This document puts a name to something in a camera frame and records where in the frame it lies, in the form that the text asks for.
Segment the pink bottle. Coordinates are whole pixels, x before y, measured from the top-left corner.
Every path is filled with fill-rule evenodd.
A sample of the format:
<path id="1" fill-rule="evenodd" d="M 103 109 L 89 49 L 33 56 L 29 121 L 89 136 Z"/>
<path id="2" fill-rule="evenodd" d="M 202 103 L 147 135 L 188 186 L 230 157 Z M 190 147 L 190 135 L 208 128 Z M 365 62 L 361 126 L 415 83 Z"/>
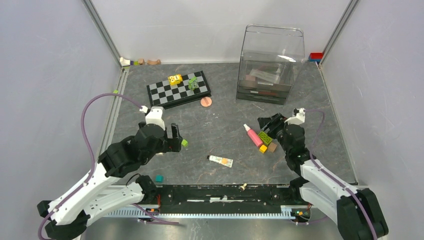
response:
<path id="1" fill-rule="evenodd" d="M 252 142 L 258 148 L 260 148 L 263 145 L 263 141 L 260 139 L 258 134 L 253 129 L 251 129 L 247 124 L 244 124 L 243 127 L 244 127 L 247 135 L 249 136 L 249 138 L 252 140 Z"/>

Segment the peach powder puff brush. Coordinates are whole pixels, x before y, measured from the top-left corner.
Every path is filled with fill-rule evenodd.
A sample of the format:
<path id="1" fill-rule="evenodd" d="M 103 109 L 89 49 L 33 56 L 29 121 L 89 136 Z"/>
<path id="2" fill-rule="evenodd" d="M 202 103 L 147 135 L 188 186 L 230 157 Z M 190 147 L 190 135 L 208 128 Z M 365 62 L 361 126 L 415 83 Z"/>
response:
<path id="1" fill-rule="evenodd" d="M 203 97 L 203 98 L 200 100 L 200 104 L 201 104 L 203 107 L 210 107 L 210 106 L 212 105 L 212 99 L 211 99 L 210 97 L 208 97 L 208 96 Z"/>

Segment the white cream tube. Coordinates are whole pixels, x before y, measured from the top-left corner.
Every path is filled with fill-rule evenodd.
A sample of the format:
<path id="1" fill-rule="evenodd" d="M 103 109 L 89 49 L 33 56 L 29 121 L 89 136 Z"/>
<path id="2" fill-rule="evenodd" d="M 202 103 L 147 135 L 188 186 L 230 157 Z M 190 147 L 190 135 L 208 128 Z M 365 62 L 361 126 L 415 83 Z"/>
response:
<path id="1" fill-rule="evenodd" d="M 229 158 L 215 156 L 215 155 L 208 155 L 207 159 L 211 162 L 226 166 L 228 168 L 231 168 L 233 166 L 233 160 Z"/>

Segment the clear acrylic makeup organizer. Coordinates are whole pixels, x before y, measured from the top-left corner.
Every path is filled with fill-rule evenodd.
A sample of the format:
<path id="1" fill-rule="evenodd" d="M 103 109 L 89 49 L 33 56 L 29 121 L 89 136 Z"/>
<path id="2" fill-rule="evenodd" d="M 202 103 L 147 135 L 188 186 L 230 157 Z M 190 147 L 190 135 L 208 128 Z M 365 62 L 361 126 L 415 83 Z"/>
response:
<path id="1" fill-rule="evenodd" d="M 305 63 L 304 32 L 296 27 L 250 24 L 244 32 L 236 98 L 283 105 Z M 256 77 L 246 81 L 245 75 L 259 70 L 279 75 L 279 83 Z"/>

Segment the white eyebrow stencil card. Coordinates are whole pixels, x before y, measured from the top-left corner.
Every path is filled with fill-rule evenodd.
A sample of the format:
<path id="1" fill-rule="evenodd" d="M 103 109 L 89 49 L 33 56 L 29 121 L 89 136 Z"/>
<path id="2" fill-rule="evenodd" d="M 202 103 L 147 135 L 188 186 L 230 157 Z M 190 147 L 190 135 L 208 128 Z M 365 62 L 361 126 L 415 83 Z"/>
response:
<path id="1" fill-rule="evenodd" d="M 262 79 L 264 81 L 271 82 L 273 84 L 278 84 L 280 82 L 280 76 L 276 74 L 271 74 L 265 71 L 260 71 L 257 69 L 252 69 L 249 73 L 251 76 Z"/>

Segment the pink sponge pad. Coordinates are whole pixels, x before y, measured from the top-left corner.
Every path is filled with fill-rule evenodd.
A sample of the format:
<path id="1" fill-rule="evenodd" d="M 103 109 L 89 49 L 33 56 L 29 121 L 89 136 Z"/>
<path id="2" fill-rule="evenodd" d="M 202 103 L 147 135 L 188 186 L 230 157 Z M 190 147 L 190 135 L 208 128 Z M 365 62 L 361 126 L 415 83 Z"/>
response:
<path id="1" fill-rule="evenodd" d="M 244 79 L 246 81 L 251 81 L 251 82 L 255 82 L 256 81 L 256 77 L 253 76 L 253 75 L 249 75 L 249 74 L 246 74 Z"/>

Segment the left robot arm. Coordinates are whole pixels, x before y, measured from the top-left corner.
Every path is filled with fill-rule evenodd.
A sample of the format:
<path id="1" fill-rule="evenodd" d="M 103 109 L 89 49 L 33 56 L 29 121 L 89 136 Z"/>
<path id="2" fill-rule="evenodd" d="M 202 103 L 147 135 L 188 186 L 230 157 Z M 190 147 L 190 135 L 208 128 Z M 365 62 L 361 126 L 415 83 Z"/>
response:
<path id="1" fill-rule="evenodd" d="M 147 175 L 104 196 L 99 194 L 126 175 L 146 165 L 156 154 L 176 152 L 183 138 L 176 123 L 171 124 L 172 136 L 166 128 L 153 123 L 139 123 L 135 135 L 111 144 L 90 170 L 67 193 L 56 200 L 42 200 L 37 205 L 43 217 L 39 238 L 45 232 L 48 240 L 73 240 L 88 226 L 121 207 L 144 202 L 153 203 L 158 195 L 156 185 Z"/>

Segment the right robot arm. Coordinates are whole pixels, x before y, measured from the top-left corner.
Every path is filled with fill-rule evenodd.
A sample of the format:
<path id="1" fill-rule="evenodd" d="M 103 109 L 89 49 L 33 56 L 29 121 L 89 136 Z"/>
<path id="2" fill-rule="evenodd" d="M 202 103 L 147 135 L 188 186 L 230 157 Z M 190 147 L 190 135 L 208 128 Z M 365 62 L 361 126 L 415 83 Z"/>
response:
<path id="1" fill-rule="evenodd" d="M 306 110 L 297 108 L 289 118 L 277 113 L 259 117 L 259 127 L 276 140 L 285 161 L 298 178 L 289 183 L 289 199 L 318 208 L 337 226 L 344 240 L 377 240 L 389 234 L 389 227 L 376 194 L 358 188 L 328 170 L 306 147 Z"/>

